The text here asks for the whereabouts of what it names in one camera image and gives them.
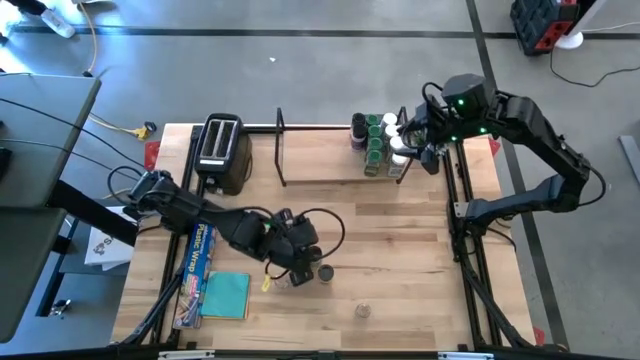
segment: blue box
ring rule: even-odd
[[[178,293],[178,306],[173,327],[198,329],[202,317],[200,308],[207,290],[207,279],[215,245],[215,227],[198,223],[193,227],[191,243],[186,254],[182,286]]]

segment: black desk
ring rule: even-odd
[[[36,108],[78,127],[84,125],[99,88],[100,81],[91,78],[0,77],[0,99]],[[0,120],[4,122],[0,146],[13,151],[0,181],[0,289],[7,295],[0,306],[0,342],[6,342],[16,330],[49,252],[66,252],[69,240],[58,236],[66,213],[131,245],[137,228],[59,179],[80,134],[78,129],[2,101]],[[41,142],[65,151],[2,139]]]

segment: gray floor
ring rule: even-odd
[[[84,24],[81,13],[67,1],[47,3],[71,22]],[[512,31],[510,0],[476,3],[485,31]],[[87,8],[99,25],[136,28],[471,31],[464,0],[183,4],[179,0],[117,0]],[[637,20],[640,3],[610,0],[589,27]],[[26,22],[37,25],[34,20]],[[640,26],[617,31],[640,32]],[[637,41],[588,41],[576,51],[557,52],[555,67],[571,79],[593,82],[607,71],[638,66],[636,45]],[[536,100],[556,130],[566,134],[609,183],[608,196],[595,206],[570,214],[536,214],[571,348],[640,358],[640,280],[636,276],[640,265],[634,256],[640,245],[634,242],[633,206],[640,188],[617,142],[622,134],[640,139],[635,115],[640,113],[636,99],[640,72],[617,75],[596,89],[584,89],[555,78],[548,57],[524,57],[515,41],[487,40],[487,47],[501,89]],[[420,101],[419,88],[425,81],[441,83],[463,72],[482,74],[473,39],[109,35],[98,37],[98,48],[94,74],[102,74],[104,84],[94,112],[123,127],[148,120],[160,127],[200,122],[220,111],[237,113],[250,123],[273,123],[278,106],[288,122],[346,123],[354,111],[393,111],[402,105],[411,109]],[[90,62],[91,51],[89,35],[65,40],[16,32],[0,49],[0,64],[6,70],[77,75]],[[142,143],[92,123],[87,129],[142,160]],[[151,140],[159,138],[157,134]],[[76,151],[110,166],[125,163],[86,137],[81,137]],[[518,149],[518,156],[528,187],[551,174],[528,150]],[[72,159],[65,180],[90,196],[104,196],[103,170],[93,170],[92,178],[76,176],[78,169],[87,166],[93,165]],[[502,153],[497,156],[497,169],[503,190],[509,193],[511,179]],[[129,183],[123,180],[117,185]],[[593,179],[584,199],[597,192]],[[520,244],[518,258],[533,323],[547,330],[531,257],[517,220],[514,237]],[[18,335],[0,345],[0,353],[106,344],[122,284],[117,279],[103,280],[92,281],[91,289],[85,290],[86,279],[66,279],[66,294],[84,299],[86,308],[76,309],[64,320],[35,320],[27,310]],[[82,334],[70,342],[65,338],[73,324]],[[28,343],[25,334],[35,331],[48,342]]]

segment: teal cloth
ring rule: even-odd
[[[249,274],[214,272],[207,282],[200,315],[244,319],[248,295]]]

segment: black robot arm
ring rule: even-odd
[[[290,209],[276,214],[260,207],[223,209],[181,189],[166,171],[145,173],[129,198],[136,211],[157,211],[162,225],[178,234],[190,233],[196,223],[215,225],[232,248],[287,269],[293,286],[313,279],[311,263],[323,257],[313,246],[316,230],[304,215],[293,216]]]
[[[555,133],[533,100],[491,89],[484,78],[472,74],[451,78],[441,90],[445,106],[424,95],[425,104],[418,107],[416,117],[400,128],[407,146],[401,154],[420,159],[433,174],[439,169],[438,155],[449,143],[492,134],[494,139],[502,136],[528,147],[557,172],[525,193],[456,203],[456,215],[470,231],[484,235],[496,218],[540,210],[568,212],[578,207],[592,168]]]

